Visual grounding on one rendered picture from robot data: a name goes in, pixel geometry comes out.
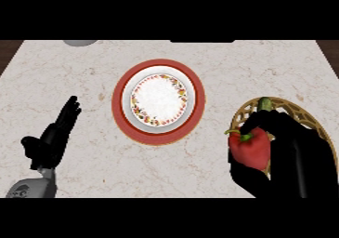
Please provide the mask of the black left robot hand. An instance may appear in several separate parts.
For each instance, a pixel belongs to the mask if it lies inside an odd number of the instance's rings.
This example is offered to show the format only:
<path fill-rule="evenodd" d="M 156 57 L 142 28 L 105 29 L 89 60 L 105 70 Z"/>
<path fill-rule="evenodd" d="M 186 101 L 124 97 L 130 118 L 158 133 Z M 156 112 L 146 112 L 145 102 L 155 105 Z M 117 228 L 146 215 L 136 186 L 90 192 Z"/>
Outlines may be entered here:
<path fill-rule="evenodd" d="M 77 97 L 71 96 L 56 120 L 49 124 L 40 138 L 25 136 L 21 144 L 25 156 L 30 158 L 30 169 L 53 169 L 58 167 L 69 140 L 69 132 L 74 128 L 78 114 L 81 112 Z"/>

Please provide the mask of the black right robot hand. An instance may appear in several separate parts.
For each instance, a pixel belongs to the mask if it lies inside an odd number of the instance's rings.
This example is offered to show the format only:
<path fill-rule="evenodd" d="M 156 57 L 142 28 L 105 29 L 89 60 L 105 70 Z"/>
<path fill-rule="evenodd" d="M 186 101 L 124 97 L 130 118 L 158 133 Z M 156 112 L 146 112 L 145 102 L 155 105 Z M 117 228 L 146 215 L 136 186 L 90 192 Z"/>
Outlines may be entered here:
<path fill-rule="evenodd" d="M 283 112 L 249 116 L 229 137 L 229 162 L 231 180 L 258 198 L 339 197 L 330 145 Z"/>

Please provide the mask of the red bell pepper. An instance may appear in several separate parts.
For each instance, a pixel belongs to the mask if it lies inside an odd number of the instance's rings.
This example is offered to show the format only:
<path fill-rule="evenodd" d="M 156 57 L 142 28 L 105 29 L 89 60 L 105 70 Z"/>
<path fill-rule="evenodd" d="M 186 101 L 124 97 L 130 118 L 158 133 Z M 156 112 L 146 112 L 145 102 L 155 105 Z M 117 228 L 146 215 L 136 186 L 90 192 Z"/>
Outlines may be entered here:
<path fill-rule="evenodd" d="M 237 163 L 259 171 L 265 171 L 270 162 L 268 133 L 255 127 L 246 135 L 239 128 L 227 130 L 230 153 Z"/>

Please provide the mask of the gold woven placemat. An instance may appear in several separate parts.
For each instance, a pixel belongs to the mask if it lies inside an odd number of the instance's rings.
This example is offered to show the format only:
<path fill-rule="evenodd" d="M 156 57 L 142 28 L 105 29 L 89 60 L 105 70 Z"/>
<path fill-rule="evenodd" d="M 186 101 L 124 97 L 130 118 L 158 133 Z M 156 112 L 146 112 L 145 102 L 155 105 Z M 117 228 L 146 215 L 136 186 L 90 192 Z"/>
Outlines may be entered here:
<path fill-rule="evenodd" d="M 248 117 L 230 125 L 246 135 L 259 127 L 270 138 L 270 162 L 265 171 L 246 167 L 229 155 L 230 173 L 234 179 L 256 184 L 279 179 L 292 182 L 335 179 L 337 161 L 332 150 L 329 136 L 310 113 L 293 103 L 270 98 L 271 111 L 256 111 L 258 100 L 251 104 L 252 110 L 243 112 Z"/>

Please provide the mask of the white floral rim plate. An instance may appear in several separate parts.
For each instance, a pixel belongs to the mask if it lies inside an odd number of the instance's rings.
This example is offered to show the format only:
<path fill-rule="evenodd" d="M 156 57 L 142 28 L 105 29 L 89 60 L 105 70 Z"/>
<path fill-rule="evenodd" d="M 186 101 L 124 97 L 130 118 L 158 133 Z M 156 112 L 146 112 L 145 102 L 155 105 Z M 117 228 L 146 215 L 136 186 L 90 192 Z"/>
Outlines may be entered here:
<path fill-rule="evenodd" d="M 195 90 L 189 76 L 173 66 L 150 66 L 130 77 L 121 109 L 130 124 L 143 132 L 162 134 L 189 120 Z"/>

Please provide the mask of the round red placemat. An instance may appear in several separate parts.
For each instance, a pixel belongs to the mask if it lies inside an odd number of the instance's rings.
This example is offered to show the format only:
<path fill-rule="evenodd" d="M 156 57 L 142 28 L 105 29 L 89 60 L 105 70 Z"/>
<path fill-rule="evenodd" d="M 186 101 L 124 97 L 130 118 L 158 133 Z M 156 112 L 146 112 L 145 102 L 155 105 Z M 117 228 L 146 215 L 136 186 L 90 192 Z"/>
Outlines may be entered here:
<path fill-rule="evenodd" d="M 143 71 L 167 67 L 174 70 L 180 76 L 187 78 L 190 91 L 192 91 L 192 102 L 189 108 L 189 115 L 178 122 L 174 128 L 168 128 L 161 133 L 149 132 L 146 129 L 140 128 L 130 122 L 130 117 L 125 114 L 125 91 L 130 87 L 130 80 L 134 75 Z M 121 76 L 111 95 L 111 114 L 114 122 L 122 131 L 124 135 L 136 142 L 148 144 L 152 146 L 159 146 L 165 144 L 173 144 L 178 141 L 196 128 L 199 120 L 203 115 L 206 103 L 205 89 L 202 82 L 193 70 L 178 61 L 171 59 L 150 59 L 134 65 L 124 75 Z"/>

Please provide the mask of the green vegetable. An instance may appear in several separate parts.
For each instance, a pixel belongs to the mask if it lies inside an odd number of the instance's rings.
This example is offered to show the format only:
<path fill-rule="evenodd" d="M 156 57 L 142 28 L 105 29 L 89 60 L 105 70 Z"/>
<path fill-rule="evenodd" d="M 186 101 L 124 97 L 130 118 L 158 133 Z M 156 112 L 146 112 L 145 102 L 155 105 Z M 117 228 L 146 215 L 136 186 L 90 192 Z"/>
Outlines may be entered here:
<path fill-rule="evenodd" d="M 268 97 L 262 97 L 258 100 L 256 111 L 271 111 L 271 100 Z"/>

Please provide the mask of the grey round object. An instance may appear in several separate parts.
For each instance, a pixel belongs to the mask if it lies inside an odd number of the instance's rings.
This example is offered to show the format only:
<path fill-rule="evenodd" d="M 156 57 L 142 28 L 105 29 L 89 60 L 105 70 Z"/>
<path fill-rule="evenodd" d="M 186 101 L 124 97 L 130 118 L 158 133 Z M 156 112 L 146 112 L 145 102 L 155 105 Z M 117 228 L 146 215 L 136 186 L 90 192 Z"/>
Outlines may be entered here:
<path fill-rule="evenodd" d="M 92 45 L 97 40 L 64 40 L 64 43 L 68 46 L 89 46 Z"/>

